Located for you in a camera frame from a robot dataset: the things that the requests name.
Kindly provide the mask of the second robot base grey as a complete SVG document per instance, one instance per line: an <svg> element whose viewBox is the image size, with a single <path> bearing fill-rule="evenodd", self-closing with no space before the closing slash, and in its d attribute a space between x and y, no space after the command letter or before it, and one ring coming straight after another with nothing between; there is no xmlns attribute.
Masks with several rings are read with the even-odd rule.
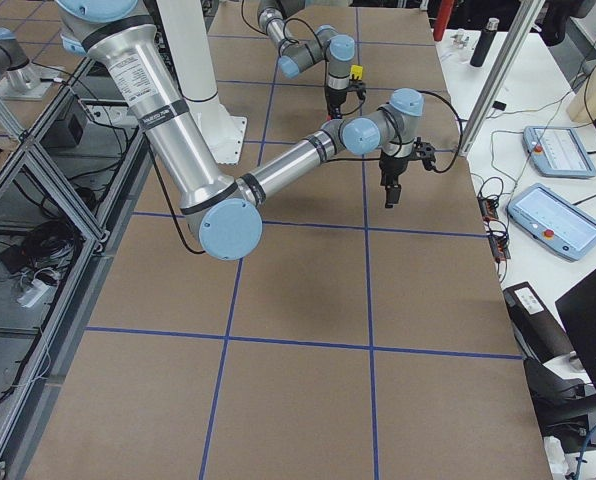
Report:
<svg viewBox="0 0 596 480"><path fill-rule="evenodd" d="M47 94L51 75L34 65L14 33L0 27L0 97L6 100L40 101Z"/></svg>

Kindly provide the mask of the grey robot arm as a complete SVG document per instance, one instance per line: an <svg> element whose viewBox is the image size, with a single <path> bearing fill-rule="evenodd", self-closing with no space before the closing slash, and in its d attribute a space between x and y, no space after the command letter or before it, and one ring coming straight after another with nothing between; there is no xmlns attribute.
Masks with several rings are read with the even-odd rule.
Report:
<svg viewBox="0 0 596 480"><path fill-rule="evenodd" d="M206 24L196 1L161 1L151 15L141 1L63 1L63 45L103 64L160 156L181 200L179 208L202 249L221 260L248 255L259 243L258 208L270 196L342 151L379 150L397 170L415 156L422 95L396 90L370 115L339 112L351 84L354 40L330 26L299 42L287 23L300 1L264 1L257 22L279 53L288 77L326 63L329 120L271 162L240 177L225 164L240 158L247 126L220 101Z"/></svg>
<svg viewBox="0 0 596 480"><path fill-rule="evenodd" d="M258 26L276 47L278 65L286 77L295 78L321 62L325 64L327 115L331 119L340 119L351 86L355 41L328 24L317 30L308 26L311 40L295 38L289 30L289 22L309 4L311 1L261 1L257 9Z"/></svg>

